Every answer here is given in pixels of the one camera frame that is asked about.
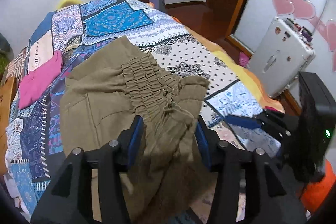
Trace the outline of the white suitcase with stickers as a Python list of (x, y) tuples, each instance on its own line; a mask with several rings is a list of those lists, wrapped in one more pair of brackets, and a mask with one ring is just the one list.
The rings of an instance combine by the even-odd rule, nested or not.
[(314, 59), (312, 39), (306, 27), (290, 18), (272, 20), (247, 65), (269, 97), (289, 89), (299, 71)]

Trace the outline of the wooden lap tray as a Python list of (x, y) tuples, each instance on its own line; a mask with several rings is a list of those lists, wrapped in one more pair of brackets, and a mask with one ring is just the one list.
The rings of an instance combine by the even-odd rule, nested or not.
[(1, 86), (0, 101), (0, 174), (6, 173), (5, 153), (7, 150), (6, 128), (9, 124), (11, 103), (16, 94), (17, 79), (9, 77)]

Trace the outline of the olive green pants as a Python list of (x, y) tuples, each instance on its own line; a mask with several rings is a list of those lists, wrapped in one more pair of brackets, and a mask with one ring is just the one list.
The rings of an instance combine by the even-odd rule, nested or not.
[(186, 210), (211, 183), (194, 132), (209, 82), (162, 69), (127, 38), (102, 47), (65, 80), (60, 132), (65, 154), (98, 149), (141, 116), (134, 166), (121, 175), (133, 223), (163, 223)]

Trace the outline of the folded pink garment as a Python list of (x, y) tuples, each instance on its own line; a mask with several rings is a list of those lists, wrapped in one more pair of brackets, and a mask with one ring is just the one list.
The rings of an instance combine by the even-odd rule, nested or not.
[(22, 78), (19, 85), (19, 110), (31, 106), (42, 96), (52, 81), (61, 73), (62, 63), (62, 52), (56, 51), (47, 62)]

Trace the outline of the yellow plush item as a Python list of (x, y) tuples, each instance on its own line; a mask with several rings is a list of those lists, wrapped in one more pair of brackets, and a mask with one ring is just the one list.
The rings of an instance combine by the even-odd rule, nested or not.
[(82, 0), (60, 0), (57, 6), (57, 10), (63, 9), (68, 6), (81, 4)]

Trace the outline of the patchwork blue bedspread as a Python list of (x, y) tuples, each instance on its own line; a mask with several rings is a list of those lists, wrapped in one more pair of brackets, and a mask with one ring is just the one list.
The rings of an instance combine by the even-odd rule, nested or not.
[(226, 114), (251, 117), (263, 109), (284, 111), (269, 98), (256, 76), (211, 41), (174, 17), (137, 0), (97, 0), (49, 12), (28, 46), (6, 66), (3, 77), (23, 77), (62, 52), (61, 73), (31, 106), (19, 110), (19, 90), (6, 128), (5, 161), (17, 184), (23, 210), (32, 214), (65, 155), (60, 132), (60, 100), (72, 70), (102, 47), (125, 37), (153, 55), (165, 71), (208, 82), (200, 114), (209, 127)]

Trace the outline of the wooden wardrobe with sliding doors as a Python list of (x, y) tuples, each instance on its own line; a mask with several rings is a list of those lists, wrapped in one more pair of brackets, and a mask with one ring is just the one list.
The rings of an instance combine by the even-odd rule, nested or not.
[(306, 67), (335, 94), (335, 0), (247, 0), (232, 37), (257, 50), (274, 17), (292, 18), (313, 35), (315, 58)]

